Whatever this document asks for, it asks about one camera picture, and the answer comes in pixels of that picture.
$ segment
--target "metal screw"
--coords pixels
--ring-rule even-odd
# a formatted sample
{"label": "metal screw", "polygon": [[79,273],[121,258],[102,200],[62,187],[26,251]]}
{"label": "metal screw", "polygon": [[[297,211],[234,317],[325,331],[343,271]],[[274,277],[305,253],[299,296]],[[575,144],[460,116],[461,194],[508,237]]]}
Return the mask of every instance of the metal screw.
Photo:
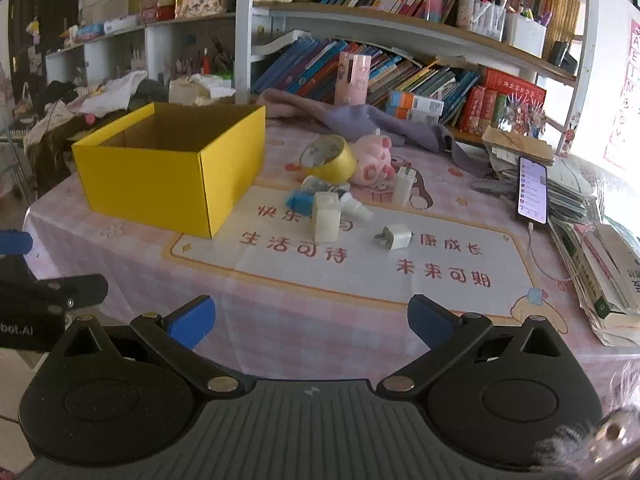
{"label": "metal screw", "polygon": [[220,377],[214,377],[207,383],[207,388],[212,392],[219,392],[221,394],[234,391],[239,386],[237,380],[227,375]]}
{"label": "metal screw", "polygon": [[382,385],[390,392],[408,392],[415,386],[415,383],[409,377],[392,375],[382,381]]}

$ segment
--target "charging cable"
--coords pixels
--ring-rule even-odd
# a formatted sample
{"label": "charging cable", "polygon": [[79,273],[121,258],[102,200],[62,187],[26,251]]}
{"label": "charging cable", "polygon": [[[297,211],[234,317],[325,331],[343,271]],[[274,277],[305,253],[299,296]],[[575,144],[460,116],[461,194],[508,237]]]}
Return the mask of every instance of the charging cable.
{"label": "charging cable", "polygon": [[[580,234],[580,249],[579,250],[582,251],[582,252],[584,252],[584,234],[586,232],[587,232],[587,229],[585,229]],[[550,280],[553,280],[553,281],[558,282],[558,283],[572,282],[575,278],[578,277],[578,274],[580,274],[580,269],[578,269],[577,266],[576,266],[576,271],[568,278],[558,279],[558,278],[554,278],[553,276],[550,276],[549,274],[547,274],[545,272],[545,270],[542,267],[540,267],[540,264],[536,260],[536,255],[533,253],[533,245],[531,243],[532,235],[533,235],[533,222],[529,222],[529,245],[527,247],[527,252],[531,253],[531,257],[533,258],[533,262],[536,264],[536,267],[540,270],[540,272],[542,272],[542,274],[544,274]]]}

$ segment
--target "open cardboard box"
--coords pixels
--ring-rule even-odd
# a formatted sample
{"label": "open cardboard box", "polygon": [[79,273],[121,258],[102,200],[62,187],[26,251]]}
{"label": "open cardboard box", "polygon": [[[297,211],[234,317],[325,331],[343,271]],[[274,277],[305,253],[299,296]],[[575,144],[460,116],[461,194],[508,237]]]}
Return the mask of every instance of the open cardboard box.
{"label": "open cardboard box", "polygon": [[155,103],[73,145],[92,210],[212,237],[262,169],[264,107]]}

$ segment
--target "pink plush toy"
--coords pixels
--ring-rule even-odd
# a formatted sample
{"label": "pink plush toy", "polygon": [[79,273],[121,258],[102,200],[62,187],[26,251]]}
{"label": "pink plush toy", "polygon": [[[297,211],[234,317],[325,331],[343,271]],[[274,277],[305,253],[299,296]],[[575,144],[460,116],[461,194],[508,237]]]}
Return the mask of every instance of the pink plush toy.
{"label": "pink plush toy", "polygon": [[378,128],[375,134],[360,137],[350,147],[358,161],[356,172],[349,179],[353,184],[371,186],[396,174],[391,167],[391,139],[380,135]]}

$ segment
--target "smartphone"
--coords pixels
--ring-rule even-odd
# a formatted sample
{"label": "smartphone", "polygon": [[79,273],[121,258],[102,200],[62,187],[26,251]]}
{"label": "smartphone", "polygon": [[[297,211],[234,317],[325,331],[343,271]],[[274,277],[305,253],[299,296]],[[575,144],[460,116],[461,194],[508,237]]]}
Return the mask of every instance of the smartphone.
{"label": "smartphone", "polygon": [[546,166],[521,156],[518,159],[518,215],[546,224]]}

